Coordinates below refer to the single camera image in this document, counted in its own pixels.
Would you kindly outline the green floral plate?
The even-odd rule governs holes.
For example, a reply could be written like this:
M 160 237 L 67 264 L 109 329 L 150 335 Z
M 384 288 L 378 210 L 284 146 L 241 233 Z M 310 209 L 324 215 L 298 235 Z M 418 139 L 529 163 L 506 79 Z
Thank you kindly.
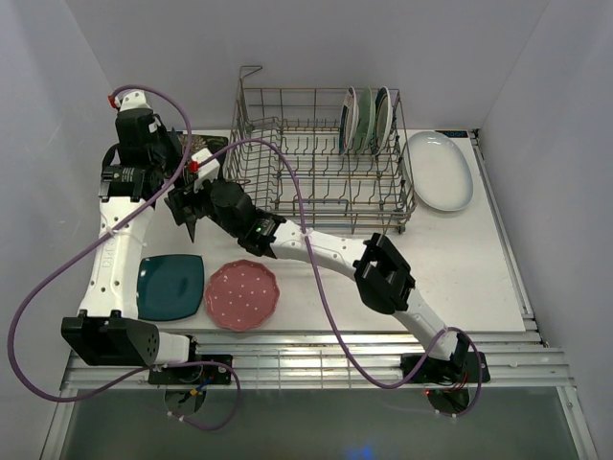
M 358 102 L 359 117 L 353 139 L 353 151 L 364 153 L 370 146 L 375 126 L 375 95 L 370 87 L 363 89 Z

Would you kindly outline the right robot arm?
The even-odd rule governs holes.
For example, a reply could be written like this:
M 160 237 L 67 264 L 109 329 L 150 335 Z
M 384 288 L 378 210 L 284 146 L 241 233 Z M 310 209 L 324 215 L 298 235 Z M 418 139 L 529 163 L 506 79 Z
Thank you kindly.
M 426 361 L 439 378 L 455 380 L 466 370 L 468 341 L 451 332 L 428 306 L 410 265 L 386 236 L 374 233 L 360 240 L 303 230 L 256 207 L 239 184 L 223 179 L 207 180 L 199 190 L 173 190 L 165 202 L 175 223 L 186 226 L 192 239 L 196 222 L 207 218 L 254 256 L 314 261 L 354 280 L 366 307 L 393 316 L 421 345 L 432 348 Z

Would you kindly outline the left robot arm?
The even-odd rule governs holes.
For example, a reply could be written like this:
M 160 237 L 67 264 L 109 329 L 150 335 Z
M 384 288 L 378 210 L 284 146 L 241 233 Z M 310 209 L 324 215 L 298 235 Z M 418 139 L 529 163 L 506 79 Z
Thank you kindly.
M 189 338 L 140 320 L 137 305 L 153 197 L 181 161 L 179 141 L 150 108 L 120 110 L 115 128 L 119 141 L 104 156 L 99 188 L 104 241 L 78 314 L 63 318 L 61 335 L 91 366 L 169 365 L 180 381 L 193 382 L 203 360 Z

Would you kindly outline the green red rimmed white plate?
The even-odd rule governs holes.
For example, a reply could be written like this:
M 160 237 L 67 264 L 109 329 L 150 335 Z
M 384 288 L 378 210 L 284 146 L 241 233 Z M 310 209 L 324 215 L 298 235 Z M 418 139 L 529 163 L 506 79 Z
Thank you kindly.
M 391 125 L 393 121 L 393 106 L 391 102 L 390 90 L 388 87 L 381 87 L 375 99 L 375 131 L 373 138 L 372 153 L 379 155 L 385 147 Z

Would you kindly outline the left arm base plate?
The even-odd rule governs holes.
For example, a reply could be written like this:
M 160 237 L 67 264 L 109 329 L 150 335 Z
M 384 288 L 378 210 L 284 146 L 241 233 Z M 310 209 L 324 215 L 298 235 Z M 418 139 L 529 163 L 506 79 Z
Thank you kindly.
M 195 354 L 189 362 L 215 361 L 214 365 L 190 365 L 185 367 L 165 368 L 160 371 L 151 370 L 148 373 L 148 383 L 152 385 L 189 385 L 196 387 L 202 383 L 229 385 L 231 373 L 221 364 L 233 365 L 233 356 Z

